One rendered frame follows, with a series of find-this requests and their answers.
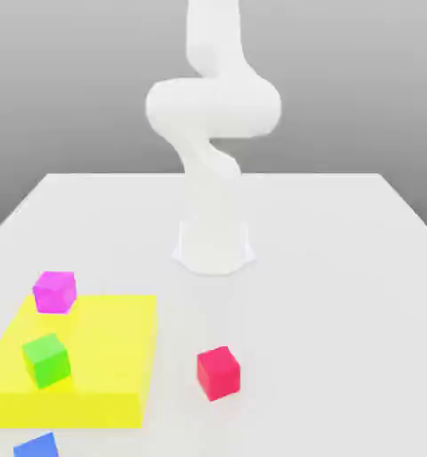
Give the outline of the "small red cube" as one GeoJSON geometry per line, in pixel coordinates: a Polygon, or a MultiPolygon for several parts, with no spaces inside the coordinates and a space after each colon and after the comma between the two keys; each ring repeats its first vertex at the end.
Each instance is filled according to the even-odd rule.
{"type": "Polygon", "coordinates": [[[228,346],[197,355],[197,380],[210,402],[240,390],[240,365],[228,346]]]}

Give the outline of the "small magenta cube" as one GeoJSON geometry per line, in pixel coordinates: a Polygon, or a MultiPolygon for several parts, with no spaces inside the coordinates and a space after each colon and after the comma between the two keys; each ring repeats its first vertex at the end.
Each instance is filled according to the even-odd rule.
{"type": "Polygon", "coordinates": [[[39,313],[68,314],[77,300],[77,282],[72,271],[44,271],[32,287],[39,313]]]}

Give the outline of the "small green cube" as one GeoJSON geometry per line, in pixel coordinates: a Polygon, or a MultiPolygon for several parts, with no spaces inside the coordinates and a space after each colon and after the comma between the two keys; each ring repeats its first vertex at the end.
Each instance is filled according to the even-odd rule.
{"type": "Polygon", "coordinates": [[[39,389],[51,386],[71,375],[67,349],[54,333],[24,344],[22,355],[29,375],[39,389]]]}

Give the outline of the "small blue cube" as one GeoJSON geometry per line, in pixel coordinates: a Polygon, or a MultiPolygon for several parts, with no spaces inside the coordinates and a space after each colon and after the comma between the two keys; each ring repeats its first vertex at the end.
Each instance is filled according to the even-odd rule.
{"type": "Polygon", "coordinates": [[[59,457],[52,432],[46,433],[13,448],[13,457],[59,457]]]}

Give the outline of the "large yellow box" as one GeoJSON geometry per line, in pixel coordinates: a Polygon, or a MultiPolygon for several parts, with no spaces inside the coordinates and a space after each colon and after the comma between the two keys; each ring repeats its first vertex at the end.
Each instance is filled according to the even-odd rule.
{"type": "Polygon", "coordinates": [[[0,337],[0,428],[141,428],[157,336],[153,295],[82,295],[66,315],[28,296],[0,337]],[[22,347],[55,334],[71,375],[40,389],[22,347]]]}

